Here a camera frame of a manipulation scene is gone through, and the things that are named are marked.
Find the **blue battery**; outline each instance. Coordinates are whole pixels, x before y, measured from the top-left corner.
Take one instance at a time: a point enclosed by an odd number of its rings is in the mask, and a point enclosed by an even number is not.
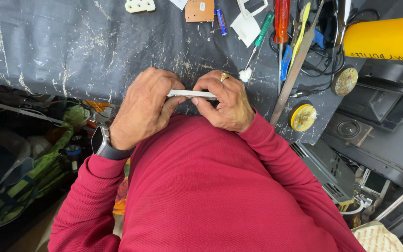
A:
[[[222,10],[218,9],[217,12],[217,20],[219,21],[220,31],[222,32],[222,36],[227,34],[227,26],[225,25],[225,20],[223,19]]]

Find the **watch face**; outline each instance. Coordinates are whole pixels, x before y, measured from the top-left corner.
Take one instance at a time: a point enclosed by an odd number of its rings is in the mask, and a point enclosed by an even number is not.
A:
[[[93,154],[96,154],[99,150],[100,146],[102,145],[102,141],[104,140],[102,136],[102,129],[101,127],[97,127],[96,131],[91,138],[91,146],[93,147]]]

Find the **smartwatch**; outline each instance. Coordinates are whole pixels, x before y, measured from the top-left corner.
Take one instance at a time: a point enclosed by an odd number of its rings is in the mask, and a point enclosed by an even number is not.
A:
[[[93,154],[111,160],[122,160],[131,156],[133,150],[120,151],[110,146],[110,132],[106,126],[98,126],[91,138]]]

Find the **red long-sleeve shirt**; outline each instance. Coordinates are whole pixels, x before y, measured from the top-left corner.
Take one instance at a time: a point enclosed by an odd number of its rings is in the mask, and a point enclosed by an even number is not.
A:
[[[120,239],[111,212],[124,164],[85,160],[54,219],[49,251],[365,251],[259,114],[241,134],[176,115],[142,141]]]

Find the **man's right hand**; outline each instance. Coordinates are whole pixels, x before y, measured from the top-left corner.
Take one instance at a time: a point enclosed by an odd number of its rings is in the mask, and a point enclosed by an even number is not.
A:
[[[194,91],[207,89],[215,94],[220,102],[216,109],[203,98],[194,97],[191,101],[214,127],[244,132],[255,116],[248,102],[245,85],[232,76],[221,83],[221,76],[219,70],[210,71],[200,77],[193,88]]]
[[[130,150],[165,128],[178,104],[186,100],[182,96],[166,100],[171,89],[184,89],[175,73],[154,67],[140,73],[127,89],[110,126],[110,145],[118,150]]]

